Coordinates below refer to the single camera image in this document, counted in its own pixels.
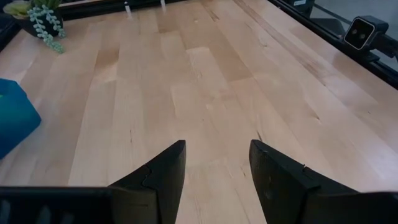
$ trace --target wooden tabletop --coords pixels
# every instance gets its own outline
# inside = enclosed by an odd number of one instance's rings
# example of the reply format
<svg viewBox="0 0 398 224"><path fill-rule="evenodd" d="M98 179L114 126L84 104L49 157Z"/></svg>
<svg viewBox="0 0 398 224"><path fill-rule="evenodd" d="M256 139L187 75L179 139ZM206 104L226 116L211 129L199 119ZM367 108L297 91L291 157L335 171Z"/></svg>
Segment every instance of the wooden tabletop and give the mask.
<svg viewBox="0 0 398 224"><path fill-rule="evenodd" d="M398 189L398 92L265 0L204 0L65 23L57 55L0 53L43 121L3 185L105 186L178 139L178 223L265 223L251 139L360 191Z"/></svg>

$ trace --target blue object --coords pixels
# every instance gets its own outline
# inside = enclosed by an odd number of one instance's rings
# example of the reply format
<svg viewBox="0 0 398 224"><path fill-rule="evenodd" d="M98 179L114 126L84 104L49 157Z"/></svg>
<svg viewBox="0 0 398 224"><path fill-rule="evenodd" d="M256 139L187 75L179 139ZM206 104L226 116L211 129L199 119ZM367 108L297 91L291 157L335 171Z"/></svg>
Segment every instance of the blue object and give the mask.
<svg viewBox="0 0 398 224"><path fill-rule="evenodd" d="M0 159L41 122L39 114L17 82L0 78Z"/></svg>

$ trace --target potted plant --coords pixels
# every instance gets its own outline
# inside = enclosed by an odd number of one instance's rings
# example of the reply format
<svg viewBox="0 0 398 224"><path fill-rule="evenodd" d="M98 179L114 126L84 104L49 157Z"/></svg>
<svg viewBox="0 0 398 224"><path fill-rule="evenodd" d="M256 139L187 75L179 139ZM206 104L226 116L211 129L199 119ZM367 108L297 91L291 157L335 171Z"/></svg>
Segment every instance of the potted plant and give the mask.
<svg viewBox="0 0 398 224"><path fill-rule="evenodd" d="M13 1L3 7L29 34L42 38L56 52L64 52L62 45L54 41L55 36L65 37L62 17L57 10L60 0Z"/></svg>

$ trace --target wooden table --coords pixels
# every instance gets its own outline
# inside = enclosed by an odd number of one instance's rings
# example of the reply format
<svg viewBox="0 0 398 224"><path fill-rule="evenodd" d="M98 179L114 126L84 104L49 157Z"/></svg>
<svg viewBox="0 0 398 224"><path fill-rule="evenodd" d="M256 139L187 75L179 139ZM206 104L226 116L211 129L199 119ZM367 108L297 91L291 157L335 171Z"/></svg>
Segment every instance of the wooden table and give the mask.
<svg viewBox="0 0 398 224"><path fill-rule="evenodd" d="M24 31L0 53L43 121L3 185L105 186L178 139L178 223L264 223L261 139L359 191L398 189L398 92L265 0L185 1L65 23L57 55Z"/></svg>

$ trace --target plant pot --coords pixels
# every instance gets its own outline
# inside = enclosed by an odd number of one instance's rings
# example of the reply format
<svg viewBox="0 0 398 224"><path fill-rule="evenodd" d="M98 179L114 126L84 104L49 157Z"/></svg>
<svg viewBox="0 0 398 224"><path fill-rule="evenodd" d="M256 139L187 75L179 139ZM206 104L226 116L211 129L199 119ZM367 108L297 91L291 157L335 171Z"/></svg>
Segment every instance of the plant pot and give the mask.
<svg viewBox="0 0 398 224"><path fill-rule="evenodd" d="M61 27L63 28L63 21L62 21L62 16L58 10L54 10L54 15L57 17L57 20L61 22ZM55 31L52 29L53 25L50 24L46 19L45 15L40 16L39 19L43 20L43 25L45 26L45 31L47 31L49 34L51 34L53 37L58 36L58 31ZM16 19L17 23L30 35L37 37L37 32L36 29L33 28L33 25L36 24L36 22L31 22L28 19Z"/></svg>

